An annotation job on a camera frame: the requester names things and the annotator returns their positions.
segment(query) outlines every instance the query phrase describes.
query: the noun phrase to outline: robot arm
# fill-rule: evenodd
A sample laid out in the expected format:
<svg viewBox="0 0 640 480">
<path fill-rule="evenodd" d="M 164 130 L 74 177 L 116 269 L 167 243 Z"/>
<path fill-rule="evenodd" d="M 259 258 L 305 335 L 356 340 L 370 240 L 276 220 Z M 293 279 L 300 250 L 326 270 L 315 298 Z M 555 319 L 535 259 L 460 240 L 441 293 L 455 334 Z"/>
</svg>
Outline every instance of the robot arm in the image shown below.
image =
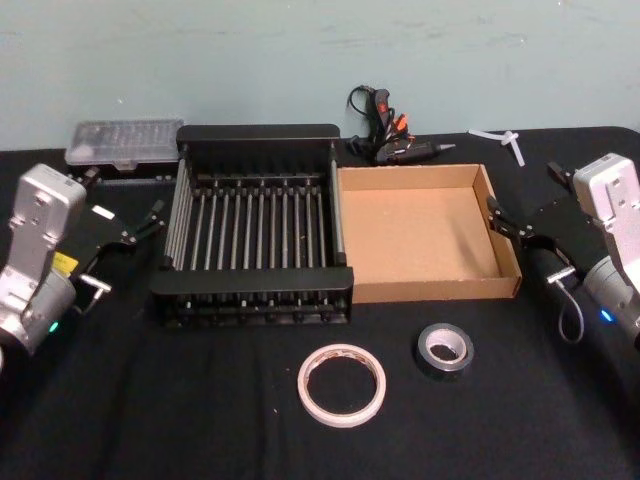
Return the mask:
<svg viewBox="0 0 640 480">
<path fill-rule="evenodd" d="M 75 299 L 71 282 L 51 267 L 86 195 L 82 185 L 46 165 L 20 177 L 9 258 L 0 273 L 0 330 L 30 354 Z"/>
<path fill-rule="evenodd" d="M 81 184 L 42 164 L 20 177 L 9 221 L 9 257 L 0 273 L 0 345 L 33 355 L 73 304 L 76 283 L 95 289 L 84 310 L 75 307 L 81 314 L 111 290 L 88 275 L 103 255 L 134 251 L 164 227 L 157 215 L 161 201 L 133 228 L 103 207 L 84 208 L 85 186 L 96 179 L 97 169 Z M 0 348 L 0 372 L 5 360 Z"/>
<path fill-rule="evenodd" d="M 565 268 L 547 277 L 549 285 L 564 290 L 559 282 L 575 276 L 640 350 L 640 185 L 633 162 L 610 153 L 575 173 L 553 163 L 549 171 L 570 196 L 524 223 L 490 197 L 491 228 L 522 248 L 553 252 Z"/>
<path fill-rule="evenodd" d="M 610 153 L 576 171 L 582 211 L 603 235 L 609 256 L 587 274 L 589 294 L 640 347 L 640 185 L 631 160 Z"/>
</svg>

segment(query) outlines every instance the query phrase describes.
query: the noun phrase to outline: clear plastic case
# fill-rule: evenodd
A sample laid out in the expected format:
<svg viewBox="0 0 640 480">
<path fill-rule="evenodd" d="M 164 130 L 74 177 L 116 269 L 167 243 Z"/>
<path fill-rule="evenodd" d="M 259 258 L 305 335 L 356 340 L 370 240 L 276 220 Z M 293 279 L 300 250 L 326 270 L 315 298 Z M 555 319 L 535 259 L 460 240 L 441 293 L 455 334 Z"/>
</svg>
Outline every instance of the clear plastic case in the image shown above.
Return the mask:
<svg viewBox="0 0 640 480">
<path fill-rule="evenodd" d="M 80 122 L 64 158 L 71 166 L 113 165 L 119 171 L 176 162 L 176 132 L 183 124 L 178 119 Z"/>
</svg>

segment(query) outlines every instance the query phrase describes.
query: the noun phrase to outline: cardboard tray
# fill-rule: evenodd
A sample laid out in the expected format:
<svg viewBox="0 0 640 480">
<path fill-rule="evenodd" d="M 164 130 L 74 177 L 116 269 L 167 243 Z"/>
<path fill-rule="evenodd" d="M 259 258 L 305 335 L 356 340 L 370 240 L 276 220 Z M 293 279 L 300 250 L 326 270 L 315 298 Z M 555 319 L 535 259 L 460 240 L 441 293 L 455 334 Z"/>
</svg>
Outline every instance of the cardboard tray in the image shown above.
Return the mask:
<svg viewBox="0 0 640 480">
<path fill-rule="evenodd" d="M 339 169 L 354 303 L 511 298 L 522 273 L 489 229 L 483 165 Z"/>
</svg>

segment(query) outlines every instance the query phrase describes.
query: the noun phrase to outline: light blue wall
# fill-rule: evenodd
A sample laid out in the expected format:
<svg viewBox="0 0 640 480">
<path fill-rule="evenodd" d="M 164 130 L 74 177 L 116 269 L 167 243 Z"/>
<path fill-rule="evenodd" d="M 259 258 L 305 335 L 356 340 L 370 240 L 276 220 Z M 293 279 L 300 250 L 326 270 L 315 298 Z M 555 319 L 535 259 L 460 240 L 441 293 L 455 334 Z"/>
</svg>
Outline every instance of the light blue wall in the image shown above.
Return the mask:
<svg viewBox="0 0 640 480">
<path fill-rule="evenodd" d="M 87 119 L 331 122 L 391 91 L 414 133 L 640 129 L 638 0 L 0 0 L 0 149 Z"/>
</svg>

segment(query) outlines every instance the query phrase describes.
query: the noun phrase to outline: tape roll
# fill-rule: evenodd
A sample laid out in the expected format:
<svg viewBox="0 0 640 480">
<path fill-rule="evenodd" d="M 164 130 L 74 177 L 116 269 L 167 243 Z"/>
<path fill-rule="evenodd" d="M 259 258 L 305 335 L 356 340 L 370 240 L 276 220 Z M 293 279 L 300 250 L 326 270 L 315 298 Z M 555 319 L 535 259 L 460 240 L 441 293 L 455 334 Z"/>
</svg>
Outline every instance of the tape roll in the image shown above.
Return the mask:
<svg viewBox="0 0 640 480">
<path fill-rule="evenodd" d="M 326 360 L 337 357 L 347 357 L 357 360 L 367 367 L 376 382 L 376 393 L 369 404 L 362 410 L 353 413 L 332 413 L 318 406 L 309 395 L 309 377 L 311 372 Z M 335 428 L 352 428 L 370 420 L 380 407 L 387 391 L 387 378 L 380 362 L 363 348 L 354 345 L 338 343 L 327 345 L 313 352 L 304 361 L 298 372 L 298 395 L 305 410 L 320 423 Z"/>
<path fill-rule="evenodd" d="M 436 323 L 425 328 L 418 338 L 416 361 L 437 378 L 457 378 L 468 368 L 473 355 L 471 339 L 455 325 Z"/>
</svg>

